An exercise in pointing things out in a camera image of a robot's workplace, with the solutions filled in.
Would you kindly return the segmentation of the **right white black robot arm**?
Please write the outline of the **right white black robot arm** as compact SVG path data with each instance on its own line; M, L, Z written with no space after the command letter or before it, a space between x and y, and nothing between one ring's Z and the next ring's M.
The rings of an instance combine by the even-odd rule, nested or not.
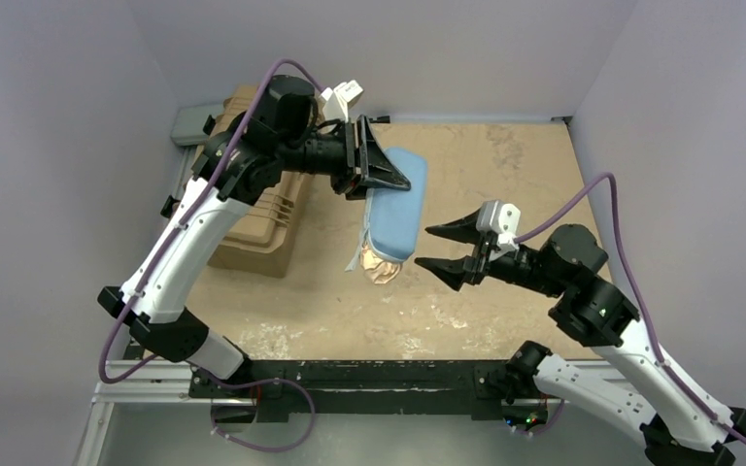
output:
M486 202L476 212L429 228L434 236L472 246L460 259L421 257L418 264L453 290L493 278L555 299L559 330L619 371L626 386L582 371L547 347L523 343L505 366L478 384L508 403L526 388L556 396L628 435L655 465L731 465L729 443L746 435L746 410L710 396L649 337L646 317L602 278L607 261L593 233L559 226L539 249L515 242L520 211Z

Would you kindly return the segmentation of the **blue umbrella sleeve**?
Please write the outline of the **blue umbrella sleeve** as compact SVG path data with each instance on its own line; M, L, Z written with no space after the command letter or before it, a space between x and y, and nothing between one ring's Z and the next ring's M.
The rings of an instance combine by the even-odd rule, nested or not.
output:
M361 235L380 258L406 262L415 252L421 229L428 165L418 154L389 148L385 155L410 182L409 190L375 188L367 195Z

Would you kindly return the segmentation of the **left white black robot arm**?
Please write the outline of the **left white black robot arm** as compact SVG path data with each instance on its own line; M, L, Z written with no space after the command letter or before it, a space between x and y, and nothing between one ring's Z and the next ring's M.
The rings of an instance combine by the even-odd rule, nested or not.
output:
M356 83L317 91L295 76L266 79L251 106L208 140L139 269L103 288L99 305L152 354L244 382L248 356L196 317L187 297L221 240L285 173L326 176L335 193L363 201L359 248L406 262L418 242L427 164L408 150L382 147L368 117L350 120L360 92Z

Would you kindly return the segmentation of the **beige umbrella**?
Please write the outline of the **beige umbrella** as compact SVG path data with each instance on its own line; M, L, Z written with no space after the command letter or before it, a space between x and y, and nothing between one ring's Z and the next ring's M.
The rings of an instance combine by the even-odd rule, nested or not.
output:
M402 262L392 261L380 256L367 241L362 241L354 257L345 267L346 272L361 269L363 275L374 285L385 285L392 282L401 272Z

